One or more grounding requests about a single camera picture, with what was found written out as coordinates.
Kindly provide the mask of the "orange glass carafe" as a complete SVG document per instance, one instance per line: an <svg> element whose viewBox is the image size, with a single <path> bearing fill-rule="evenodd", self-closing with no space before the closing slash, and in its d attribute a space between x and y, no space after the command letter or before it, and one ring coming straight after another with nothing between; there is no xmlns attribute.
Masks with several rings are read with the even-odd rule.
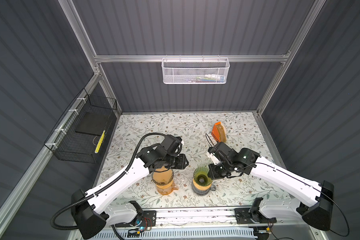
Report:
<svg viewBox="0 0 360 240"><path fill-rule="evenodd" d="M165 171L170 171L171 169L168 169L166 167L161 167L160 169L156 169L154 172L165 172ZM169 195L170 193L172 193L173 191L176 191L179 189L179 187L176 185L176 183L174 182L174 171L173 171L173 180L165 186L158 186L156 185L157 191L159 194L161 195Z"/></svg>

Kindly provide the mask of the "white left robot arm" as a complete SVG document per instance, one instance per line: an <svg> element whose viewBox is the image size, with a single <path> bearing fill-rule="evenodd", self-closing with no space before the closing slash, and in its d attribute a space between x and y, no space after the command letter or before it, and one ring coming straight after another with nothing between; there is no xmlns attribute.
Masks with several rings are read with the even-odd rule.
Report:
<svg viewBox="0 0 360 240"><path fill-rule="evenodd" d="M145 148L141 148L139 142L126 167L98 186L86 192L74 193L73 202L84 200L71 209L83 239L90 239L111 225L141 225L144 211L136 201L129 201L120 207L111 207L111 203L130 186L160 168L167 171L185 169L189 162L181 152L183 144L181 137L173 135L165 135L161 143Z"/></svg>

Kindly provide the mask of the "green glass dripper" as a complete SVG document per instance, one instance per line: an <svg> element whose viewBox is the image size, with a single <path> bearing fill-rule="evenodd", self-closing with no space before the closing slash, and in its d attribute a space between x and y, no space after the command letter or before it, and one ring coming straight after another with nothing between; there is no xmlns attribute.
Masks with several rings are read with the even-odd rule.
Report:
<svg viewBox="0 0 360 240"><path fill-rule="evenodd" d="M209 167L198 167L194 171L193 179L195 183L202 187L207 187L213 183L213 180L209 177Z"/></svg>

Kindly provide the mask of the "grey glass carafe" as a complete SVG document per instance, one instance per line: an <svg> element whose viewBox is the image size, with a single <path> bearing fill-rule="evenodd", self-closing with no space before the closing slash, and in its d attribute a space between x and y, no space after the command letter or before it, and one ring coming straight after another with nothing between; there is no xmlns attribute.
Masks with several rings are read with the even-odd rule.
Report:
<svg viewBox="0 0 360 240"><path fill-rule="evenodd" d="M193 189L193 192L194 192L196 195L205 196L205 195L208 194L210 191L215 191L215 190L216 190L216 186L215 186L214 184L212 184L208 189L206 189L206 190L200 190L200 189L198 189L195 185L192 185L192 189Z"/></svg>

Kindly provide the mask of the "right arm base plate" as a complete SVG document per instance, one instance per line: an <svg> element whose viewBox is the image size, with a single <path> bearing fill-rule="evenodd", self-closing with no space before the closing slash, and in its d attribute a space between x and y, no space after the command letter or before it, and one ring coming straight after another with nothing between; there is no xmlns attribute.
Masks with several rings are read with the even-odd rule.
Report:
<svg viewBox="0 0 360 240"><path fill-rule="evenodd" d="M276 218L266 218L260 211L251 208L235 208L234 216L238 224L275 224Z"/></svg>

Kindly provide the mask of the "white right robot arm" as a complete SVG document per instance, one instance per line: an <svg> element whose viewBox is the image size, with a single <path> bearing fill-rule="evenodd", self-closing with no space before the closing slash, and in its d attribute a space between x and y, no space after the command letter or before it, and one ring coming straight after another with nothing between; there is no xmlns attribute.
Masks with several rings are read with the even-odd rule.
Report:
<svg viewBox="0 0 360 240"><path fill-rule="evenodd" d="M239 152L223 142L209 147L212 160L208 176L213 180L246 174L265 180L292 196L290 200L266 200L257 197L245 214L255 223L276 223L277 219L303 220L309 226L329 231L333 212L334 185L328 181L318 183L298 176L270 162L248 148Z"/></svg>

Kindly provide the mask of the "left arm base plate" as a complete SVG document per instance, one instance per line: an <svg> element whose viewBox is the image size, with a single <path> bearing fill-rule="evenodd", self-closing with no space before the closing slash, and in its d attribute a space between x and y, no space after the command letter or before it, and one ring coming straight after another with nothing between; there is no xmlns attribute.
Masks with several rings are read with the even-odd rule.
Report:
<svg viewBox="0 0 360 240"><path fill-rule="evenodd" d="M143 210L130 223L131 227L154 227L156 225L157 211Z"/></svg>

